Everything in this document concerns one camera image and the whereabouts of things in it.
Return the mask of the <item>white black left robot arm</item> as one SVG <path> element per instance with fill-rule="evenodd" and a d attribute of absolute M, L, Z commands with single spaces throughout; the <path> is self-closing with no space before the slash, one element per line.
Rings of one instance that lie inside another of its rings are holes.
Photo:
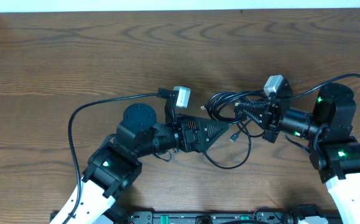
<path fill-rule="evenodd" d="M 177 114 L 177 90 L 159 89 L 155 96 L 166 100 L 164 123 L 157 122 L 147 104 L 128 106 L 116 132 L 106 136 L 86 169 L 77 172 L 75 190 L 51 215 L 51 223 L 125 223 L 129 215 L 115 202 L 141 174 L 139 158 L 160 157 L 172 149 L 204 153 L 229 129 L 224 122 Z"/>

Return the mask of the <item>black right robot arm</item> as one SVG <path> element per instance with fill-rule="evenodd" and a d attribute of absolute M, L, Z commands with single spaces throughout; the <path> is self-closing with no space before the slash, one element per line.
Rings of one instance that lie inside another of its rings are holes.
<path fill-rule="evenodd" d="M 340 83 L 319 87 L 311 113 L 291 107 L 294 98 L 286 81 L 264 86 L 266 98 L 236 103 L 275 142 L 280 132 L 308 141 L 309 160 L 333 200 L 343 223 L 360 223 L 360 143 L 351 135 L 356 112 L 354 93 Z"/>

